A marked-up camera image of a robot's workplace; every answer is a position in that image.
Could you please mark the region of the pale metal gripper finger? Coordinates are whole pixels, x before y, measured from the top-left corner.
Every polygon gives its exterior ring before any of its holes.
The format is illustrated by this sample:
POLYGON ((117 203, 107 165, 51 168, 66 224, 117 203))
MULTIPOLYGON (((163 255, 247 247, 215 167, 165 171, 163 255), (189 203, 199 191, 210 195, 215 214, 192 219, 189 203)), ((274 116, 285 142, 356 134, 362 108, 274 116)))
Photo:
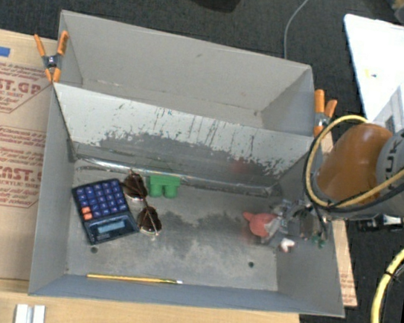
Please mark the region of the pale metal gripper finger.
POLYGON ((264 229, 266 231, 266 235, 262 237, 261 243, 269 243, 271 239, 280 231, 281 223, 282 222, 280 220, 271 220, 269 223, 265 224, 264 229))
POLYGON ((286 218, 287 208, 286 204, 281 203, 273 207, 272 213, 276 214, 279 220, 283 220, 286 218))

